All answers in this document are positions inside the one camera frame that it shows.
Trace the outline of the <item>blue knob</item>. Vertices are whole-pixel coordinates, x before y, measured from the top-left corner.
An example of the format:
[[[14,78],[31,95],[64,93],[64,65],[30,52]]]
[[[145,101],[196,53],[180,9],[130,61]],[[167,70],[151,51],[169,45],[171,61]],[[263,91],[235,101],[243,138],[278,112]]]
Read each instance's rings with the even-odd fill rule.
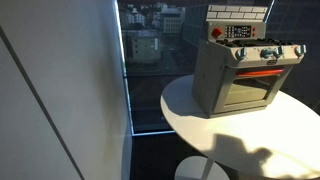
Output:
[[[274,53],[273,49],[264,48],[264,49],[261,50],[260,57],[264,58],[264,59],[267,59],[267,58],[271,57],[273,55],[273,53]]]
[[[284,47],[282,45],[278,46],[273,52],[273,55],[275,56],[276,59],[281,57],[283,54],[284,54]]]
[[[237,50],[235,56],[239,61],[243,60],[247,56],[247,48],[243,47]]]
[[[305,45],[298,45],[295,47],[295,54],[298,57],[303,56],[306,53],[306,46]]]

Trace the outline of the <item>grey toy oven stove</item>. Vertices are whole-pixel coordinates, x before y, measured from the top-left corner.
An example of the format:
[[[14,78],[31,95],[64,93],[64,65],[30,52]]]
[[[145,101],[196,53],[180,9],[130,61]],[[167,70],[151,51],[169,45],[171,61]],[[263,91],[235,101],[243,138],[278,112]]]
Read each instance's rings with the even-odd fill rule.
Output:
[[[267,38],[264,17],[267,9],[258,6],[210,5],[207,8],[203,38],[199,41],[192,95],[203,112],[218,117],[266,108],[273,101],[294,65],[303,56],[295,54],[290,41]],[[223,34],[211,33],[220,27]],[[284,47],[278,59],[264,59],[261,50]],[[235,53],[246,47],[239,61]],[[283,69],[278,75],[237,77],[237,72]]]

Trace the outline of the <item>white table base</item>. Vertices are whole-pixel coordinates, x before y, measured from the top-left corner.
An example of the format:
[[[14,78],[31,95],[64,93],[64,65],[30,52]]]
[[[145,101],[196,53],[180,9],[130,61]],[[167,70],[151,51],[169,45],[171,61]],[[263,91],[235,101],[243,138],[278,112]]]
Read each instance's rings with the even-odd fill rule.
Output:
[[[212,159],[202,156],[185,158],[176,168],[174,180],[230,180]]]

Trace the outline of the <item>red round timer knob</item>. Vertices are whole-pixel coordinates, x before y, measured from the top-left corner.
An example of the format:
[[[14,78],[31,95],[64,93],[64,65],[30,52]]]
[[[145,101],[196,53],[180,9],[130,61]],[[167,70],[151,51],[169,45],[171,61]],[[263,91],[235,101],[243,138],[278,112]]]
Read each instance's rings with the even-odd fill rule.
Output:
[[[217,28],[214,28],[211,35],[214,37],[214,38],[218,38],[220,35],[223,34],[223,31],[220,27],[217,27]]]

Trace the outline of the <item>round white table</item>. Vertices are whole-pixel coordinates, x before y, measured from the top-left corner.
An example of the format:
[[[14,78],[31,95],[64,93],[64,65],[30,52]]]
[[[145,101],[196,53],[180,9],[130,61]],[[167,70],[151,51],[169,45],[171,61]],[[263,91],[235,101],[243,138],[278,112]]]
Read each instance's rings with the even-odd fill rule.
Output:
[[[206,157],[237,171],[305,180],[320,176],[320,116],[278,92],[263,110],[209,118],[192,97],[193,77],[170,82],[160,98],[171,128]]]

